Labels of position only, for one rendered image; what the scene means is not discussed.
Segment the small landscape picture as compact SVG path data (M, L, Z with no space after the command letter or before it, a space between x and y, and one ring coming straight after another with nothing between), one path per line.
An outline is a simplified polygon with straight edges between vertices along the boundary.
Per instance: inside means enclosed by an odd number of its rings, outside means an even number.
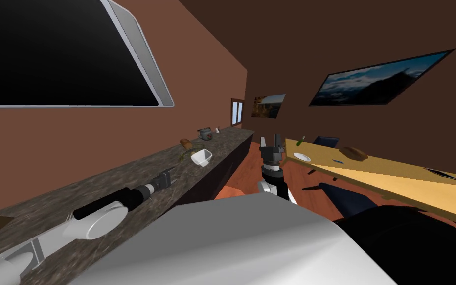
M260 96L254 98L251 117L271 118L278 116L280 106L285 98L285 94Z

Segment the dark blue chair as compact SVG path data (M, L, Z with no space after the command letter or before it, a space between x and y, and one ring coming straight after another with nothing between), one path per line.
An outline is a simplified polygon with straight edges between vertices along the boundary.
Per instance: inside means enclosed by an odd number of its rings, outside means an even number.
M313 142L315 145L325 146L329 148L336 148L339 142L338 137L317 136Z

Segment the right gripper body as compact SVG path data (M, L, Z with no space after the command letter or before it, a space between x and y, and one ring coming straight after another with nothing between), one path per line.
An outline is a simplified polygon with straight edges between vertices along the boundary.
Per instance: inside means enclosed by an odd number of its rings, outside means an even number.
M282 155L285 152L283 147L260 147L261 158L266 162L280 162L283 160Z

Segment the small brown-framed window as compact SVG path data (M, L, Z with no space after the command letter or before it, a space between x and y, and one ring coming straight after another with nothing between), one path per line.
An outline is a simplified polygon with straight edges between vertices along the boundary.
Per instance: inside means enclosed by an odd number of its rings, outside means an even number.
M231 126L237 126L242 123L244 100L231 99Z

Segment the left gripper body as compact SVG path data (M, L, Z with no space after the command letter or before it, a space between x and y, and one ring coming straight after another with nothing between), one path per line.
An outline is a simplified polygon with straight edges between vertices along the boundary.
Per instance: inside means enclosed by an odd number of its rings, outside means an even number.
M168 188L173 183L170 170L162 171L158 176L151 179L150 184L153 186L153 193Z

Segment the large black panel white frame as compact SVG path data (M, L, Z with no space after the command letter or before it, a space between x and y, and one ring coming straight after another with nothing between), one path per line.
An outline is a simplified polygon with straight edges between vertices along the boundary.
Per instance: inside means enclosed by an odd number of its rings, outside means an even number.
M115 0L0 0L0 108L173 106L140 24Z

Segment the yellow wooden table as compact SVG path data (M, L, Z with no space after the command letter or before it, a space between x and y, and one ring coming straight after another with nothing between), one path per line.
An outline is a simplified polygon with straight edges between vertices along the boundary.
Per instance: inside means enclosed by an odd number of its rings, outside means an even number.
M440 177L423 167L370 156L362 162L351 160L338 149L284 139L286 161L293 161L320 173L379 193L389 199L426 210L456 222L456 180ZM311 162L300 161L300 152ZM332 160L343 161L338 164Z

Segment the large mountain picture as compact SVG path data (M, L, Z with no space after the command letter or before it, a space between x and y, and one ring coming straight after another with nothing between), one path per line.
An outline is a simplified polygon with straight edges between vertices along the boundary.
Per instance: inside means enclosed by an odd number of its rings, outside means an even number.
M387 105L452 50L329 74L310 106Z

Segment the white square bowl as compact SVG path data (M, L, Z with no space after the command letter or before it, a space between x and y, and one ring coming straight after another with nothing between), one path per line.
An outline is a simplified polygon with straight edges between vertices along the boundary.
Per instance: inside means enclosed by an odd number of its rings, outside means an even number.
M209 164L212 156L213 155L209 150L202 149L198 152L194 152L190 158L196 165L205 167Z

